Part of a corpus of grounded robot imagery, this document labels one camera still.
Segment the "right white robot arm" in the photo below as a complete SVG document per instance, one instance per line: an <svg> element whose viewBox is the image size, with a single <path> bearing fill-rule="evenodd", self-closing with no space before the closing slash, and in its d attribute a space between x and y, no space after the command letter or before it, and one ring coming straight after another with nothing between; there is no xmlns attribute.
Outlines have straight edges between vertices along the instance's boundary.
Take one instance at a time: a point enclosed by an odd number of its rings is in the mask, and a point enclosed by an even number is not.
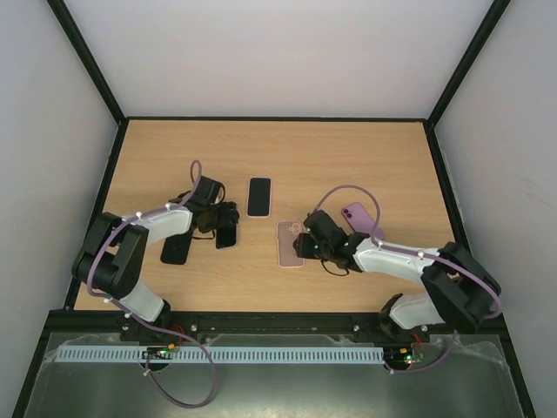
<svg viewBox="0 0 557 418"><path fill-rule="evenodd" d="M501 312L499 283L455 242L421 249L365 232L347 234L322 210L310 213L303 225L305 231L292 244L300 258L331 262L346 273L383 273L423 286L423 293L395 294L379 312L379 330L388 340L437 324L471 334Z"/></svg>

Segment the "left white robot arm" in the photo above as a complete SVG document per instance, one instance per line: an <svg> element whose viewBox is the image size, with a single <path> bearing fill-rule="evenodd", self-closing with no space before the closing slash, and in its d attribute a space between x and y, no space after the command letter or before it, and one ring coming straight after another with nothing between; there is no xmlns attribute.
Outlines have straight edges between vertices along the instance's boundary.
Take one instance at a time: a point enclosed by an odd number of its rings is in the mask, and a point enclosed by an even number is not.
<svg viewBox="0 0 557 418"><path fill-rule="evenodd" d="M202 176L192 190L158 209L126 217L101 213L87 232L71 272L90 295L155 324L170 305L140 279L147 247L194 231L215 233L238 221L237 204L225 200L224 185Z"/></svg>

